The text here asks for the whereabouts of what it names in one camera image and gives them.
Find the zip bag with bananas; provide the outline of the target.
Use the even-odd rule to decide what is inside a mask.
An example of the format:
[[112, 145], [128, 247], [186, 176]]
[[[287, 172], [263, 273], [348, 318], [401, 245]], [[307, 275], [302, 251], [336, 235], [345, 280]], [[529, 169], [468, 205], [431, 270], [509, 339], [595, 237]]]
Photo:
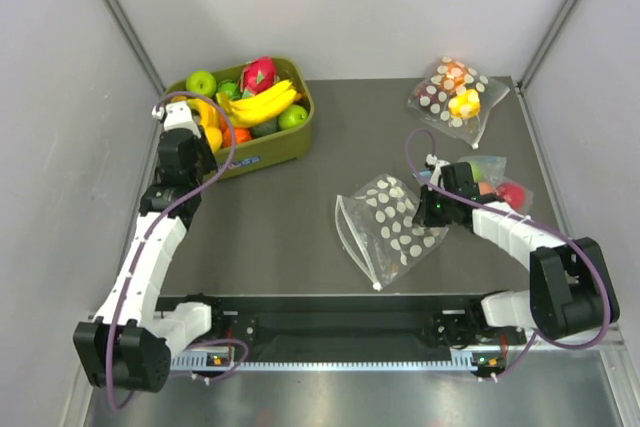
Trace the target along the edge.
[[344, 250], [379, 292], [435, 251], [446, 227], [415, 224], [418, 196], [398, 178], [382, 174], [353, 196], [339, 195], [334, 222]]

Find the yellow mango toy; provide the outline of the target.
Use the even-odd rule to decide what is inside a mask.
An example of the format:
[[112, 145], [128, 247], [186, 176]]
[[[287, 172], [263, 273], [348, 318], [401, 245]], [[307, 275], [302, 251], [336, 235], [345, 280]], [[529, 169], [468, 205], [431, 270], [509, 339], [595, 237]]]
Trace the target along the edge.
[[215, 154], [223, 146], [224, 134], [215, 126], [204, 127], [203, 131], [211, 152]]

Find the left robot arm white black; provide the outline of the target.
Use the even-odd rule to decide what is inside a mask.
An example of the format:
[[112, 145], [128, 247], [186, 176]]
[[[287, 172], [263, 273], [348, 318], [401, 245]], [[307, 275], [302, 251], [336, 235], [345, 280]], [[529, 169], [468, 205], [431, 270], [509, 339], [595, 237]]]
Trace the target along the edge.
[[163, 318], [155, 315], [169, 265], [201, 204], [203, 177], [217, 167], [203, 135], [189, 128], [163, 132], [157, 154], [118, 277], [94, 318], [73, 334], [94, 387], [156, 393], [194, 340], [212, 344], [226, 334], [225, 317], [208, 303], [186, 300]]

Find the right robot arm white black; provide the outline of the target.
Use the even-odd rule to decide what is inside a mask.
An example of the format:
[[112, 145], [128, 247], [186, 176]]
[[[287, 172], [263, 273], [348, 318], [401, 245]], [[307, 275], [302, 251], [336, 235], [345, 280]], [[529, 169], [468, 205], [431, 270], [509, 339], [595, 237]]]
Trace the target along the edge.
[[482, 297], [466, 321], [469, 335], [487, 343], [503, 327], [531, 329], [550, 343], [598, 329], [602, 339], [620, 307], [599, 244], [571, 239], [514, 210], [504, 198], [483, 194], [467, 162], [427, 157], [415, 225], [460, 226], [515, 259], [529, 275], [519, 292]]

